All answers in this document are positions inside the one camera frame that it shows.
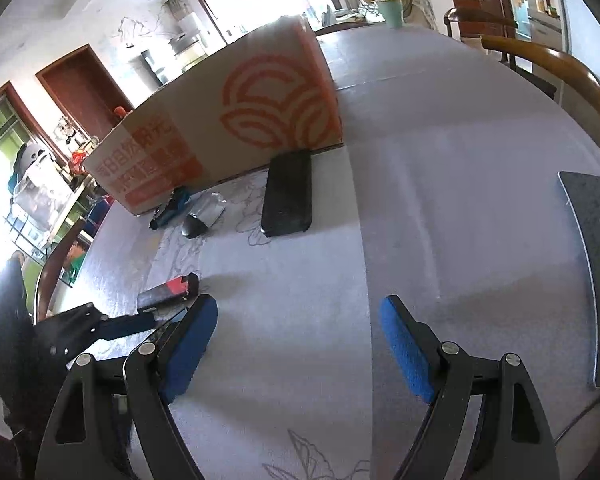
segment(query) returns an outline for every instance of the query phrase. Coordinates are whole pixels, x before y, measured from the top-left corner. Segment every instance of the white tablecloth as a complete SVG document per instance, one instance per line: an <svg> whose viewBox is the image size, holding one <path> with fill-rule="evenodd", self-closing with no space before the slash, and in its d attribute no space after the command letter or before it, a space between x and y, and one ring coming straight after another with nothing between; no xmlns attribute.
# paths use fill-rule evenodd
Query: white tablecloth
<svg viewBox="0 0 600 480"><path fill-rule="evenodd" d="M519 354L557 435L598 394L586 258L557 172L600 175L600 150L538 89L441 34L374 25L319 41L346 148L313 157L309 231L259 234L265 173L220 186L228 208L197 240L151 233L116 205L75 304L131 314L141 290L200 274L218 328L172 411L210 480L393 477L426 411L379 329L379 302L393 293L441 340L492 359ZM91 351L122 355L142 337ZM599 444L597 408L560 443L562 478Z"/></svg>
<svg viewBox="0 0 600 480"><path fill-rule="evenodd" d="M205 357L171 405L210 480L369 478L371 334L346 148L312 167L307 232L260 233L261 171L216 188L228 203L207 234L167 229L149 272L147 288L195 272L218 301Z"/></svg>
<svg viewBox="0 0 600 480"><path fill-rule="evenodd" d="M589 273L557 173L600 175L600 150L539 89L441 34L375 25L319 40L338 88L365 251L372 478L392 478L426 410L378 324L391 293L469 354L519 354L557 436L600 394ZM474 399L467 428L478 407ZM470 444L464 434L448 478L460 477ZM558 446L562 478L575 478L599 444L597 408Z"/></svg>

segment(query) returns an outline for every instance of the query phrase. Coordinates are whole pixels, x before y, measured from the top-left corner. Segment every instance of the cardboard box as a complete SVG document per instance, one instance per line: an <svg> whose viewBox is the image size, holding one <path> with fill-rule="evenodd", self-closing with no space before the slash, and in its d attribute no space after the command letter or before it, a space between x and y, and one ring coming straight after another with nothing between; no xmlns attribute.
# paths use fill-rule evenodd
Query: cardboard box
<svg viewBox="0 0 600 480"><path fill-rule="evenodd" d="M84 161L131 213L176 186L205 189L279 153L342 142L331 73L300 16L202 60L126 116Z"/></svg>

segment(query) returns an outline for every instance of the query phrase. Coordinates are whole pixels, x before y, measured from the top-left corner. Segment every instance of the black phone case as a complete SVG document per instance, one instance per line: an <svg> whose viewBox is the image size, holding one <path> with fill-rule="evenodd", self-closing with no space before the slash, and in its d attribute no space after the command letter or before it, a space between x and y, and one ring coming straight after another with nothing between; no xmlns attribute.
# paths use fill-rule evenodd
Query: black phone case
<svg viewBox="0 0 600 480"><path fill-rule="evenodd" d="M284 153L271 160L262 205L262 233L267 237L306 231L312 221L311 153Z"/></svg>

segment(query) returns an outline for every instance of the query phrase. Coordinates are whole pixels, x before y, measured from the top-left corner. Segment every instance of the chair backrest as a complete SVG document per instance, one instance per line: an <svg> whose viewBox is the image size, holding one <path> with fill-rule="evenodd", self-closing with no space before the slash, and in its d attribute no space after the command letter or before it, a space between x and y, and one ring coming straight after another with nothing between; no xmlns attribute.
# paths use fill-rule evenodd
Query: chair backrest
<svg viewBox="0 0 600 480"><path fill-rule="evenodd" d="M518 22L515 20L510 20L504 16L497 16L486 10L475 9L472 7L453 7L452 9L449 9L444 15L444 22L446 25L446 34L450 38L452 37L452 22L494 23L495 25L502 25L502 30L505 35L507 34L507 27L518 28Z"/></svg>
<svg viewBox="0 0 600 480"><path fill-rule="evenodd" d="M346 30L348 28L366 27L367 25L371 25L371 23L360 23L360 22L334 23L333 25L327 25L326 27L323 27L320 30L316 30L315 35L323 36L325 34L329 34L330 32L336 32L338 30Z"/></svg>
<svg viewBox="0 0 600 480"><path fill-rule="evenodd" d="M563 80L600 114L600 80L586 65L566 52L531 41L483 36L482 47L520 56Z"/></svg>
<svg viewBox="0 0 600 480"><path fill-rule="evenodd" d="M84 228L84 223L83 218L75 221L74 225L71 226L62 240L60 240L60 243L51 251L45 264L42 266L42 272L40 272L38 282L36 283L36 298L33 309L35 323L42 321L46 317L51 297L58 284L62 264L64 264L64 260L72 245L78 239L80 231Z"/></svg>

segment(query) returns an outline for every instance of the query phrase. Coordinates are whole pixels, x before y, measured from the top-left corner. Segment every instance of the orange logo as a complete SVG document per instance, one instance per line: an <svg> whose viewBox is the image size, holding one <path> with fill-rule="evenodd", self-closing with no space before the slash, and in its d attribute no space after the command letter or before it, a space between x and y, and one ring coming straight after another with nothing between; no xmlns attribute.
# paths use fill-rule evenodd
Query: orange logo
<svg viewBox="0 0 600 480"><path fill-rule="evenodd" d="M224 83L222 104L229 108L220 117L225 129L258 148L315 148L334 130L315 77L285 56L238 65Z"/></svg>

